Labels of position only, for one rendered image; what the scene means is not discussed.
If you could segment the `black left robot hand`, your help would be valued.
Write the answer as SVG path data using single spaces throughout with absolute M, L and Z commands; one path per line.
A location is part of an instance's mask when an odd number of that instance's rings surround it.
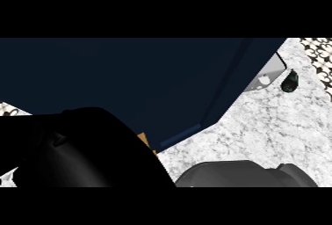
M 99 107 L 0 116 L 0 175 L 20 187 L 173 188 L 154 151 Z

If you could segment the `brown wooden cabinet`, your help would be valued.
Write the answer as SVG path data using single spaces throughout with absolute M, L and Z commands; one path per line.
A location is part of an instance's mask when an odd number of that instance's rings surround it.
M 142 133 L 138 135 L 138 137 L 139 137 L 141 140 L 144 141 L 144 143 L 145 143 L 145 145 L 148 146 L 148 148 L 151 148 L 150 142 L 148 142 L 148 139 L 147 139 L 145 132 L 142 132 Z

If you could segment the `large dark navy cabinet door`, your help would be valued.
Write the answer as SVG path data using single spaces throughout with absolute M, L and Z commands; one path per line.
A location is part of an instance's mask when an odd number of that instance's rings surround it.
M 164 151 L 214 125 L 281 38 L 0 39 L 0 110 L 96 106 Z

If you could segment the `dark green wine bottle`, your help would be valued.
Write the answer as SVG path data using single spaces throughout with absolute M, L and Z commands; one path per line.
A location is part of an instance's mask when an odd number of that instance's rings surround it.
M 282 81 L 281 88 L 284 92 L 294 92 L 299 87 L 299 75 L 294 70 L 291 70 L 285 80 Z

